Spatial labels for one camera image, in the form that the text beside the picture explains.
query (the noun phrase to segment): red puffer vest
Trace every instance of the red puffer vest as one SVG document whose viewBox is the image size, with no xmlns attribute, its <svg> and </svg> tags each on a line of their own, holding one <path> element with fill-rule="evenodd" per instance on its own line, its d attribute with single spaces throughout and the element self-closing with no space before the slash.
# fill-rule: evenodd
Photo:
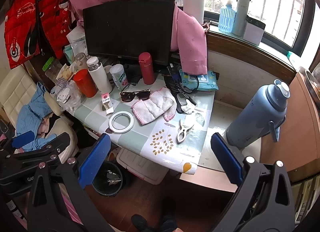
<svg viewBox="0 0 320 232">
<path fill-rule="evenodd" d="M 41 51 L 44 35 L 55 56 L 63 57 L 68 45 L 71 13 L 68 0 L 14 0 L 7 12 L 4 39 L 10 68 L 23 64 Z"/>
</svg>

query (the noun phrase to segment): chair backrest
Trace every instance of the chair backrest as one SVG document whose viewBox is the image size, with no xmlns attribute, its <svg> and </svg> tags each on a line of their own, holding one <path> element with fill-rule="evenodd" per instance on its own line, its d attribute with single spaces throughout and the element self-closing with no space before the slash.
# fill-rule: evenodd
<svg viewBox="0 0 320 232">
<path fill-rule="evenodd" d="M 10 122 L 16 127 L 21 107 L 31 101 L 36 84 L 20 65 L 9 71 L 0 85 L 0 103 Z"/>
</svg>

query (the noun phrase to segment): wooden floor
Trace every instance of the wooden floor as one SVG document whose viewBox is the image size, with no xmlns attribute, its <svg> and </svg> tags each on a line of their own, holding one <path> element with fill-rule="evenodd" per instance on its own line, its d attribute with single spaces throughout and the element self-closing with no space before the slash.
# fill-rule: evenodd
<svg viewBox="0 0 320 232">
<path fill-rule="evenodd" d="M 92 186 L 87 186 L 85 191 L 110 225 L 127 232 L 137 232 L 131 224 L 133 214 L 142 215 L 150 226 L 157 228 L 165 196 L 176 201 L 179 228 L 184 232 L 207 232 L 232 196 L 170 175 L 156 186 L 135 177 L 114 197 L 102 196 Z"/>
</svg>

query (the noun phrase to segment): wooden cabinet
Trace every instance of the wooden cabinet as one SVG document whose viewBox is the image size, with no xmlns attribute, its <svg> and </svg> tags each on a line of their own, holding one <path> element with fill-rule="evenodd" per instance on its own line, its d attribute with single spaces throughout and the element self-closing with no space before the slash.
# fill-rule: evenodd
<svg viewBox="0 0 320 232">
<path fill-rule="evenodd" d="M 289 87 L 291 95 L 279 142 L 274 143 L 270 135 L 262 138 L 260 162 L 281 160 L 295 182 L 320 172 L 320 121 L 301 73 Z"/>
</svg>

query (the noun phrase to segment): black monitor screen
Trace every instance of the black monitor screen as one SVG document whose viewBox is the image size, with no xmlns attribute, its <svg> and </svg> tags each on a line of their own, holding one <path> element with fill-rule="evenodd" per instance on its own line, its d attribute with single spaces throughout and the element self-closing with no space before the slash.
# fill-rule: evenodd
<svg viewBox="0 0 320 232">
<path fill-rule="evenodd" d="M 137 59 L 149 52 L 167 65 L 174 0 L 118 0 L 83 10 L 88 54 Z"/>
</svg>

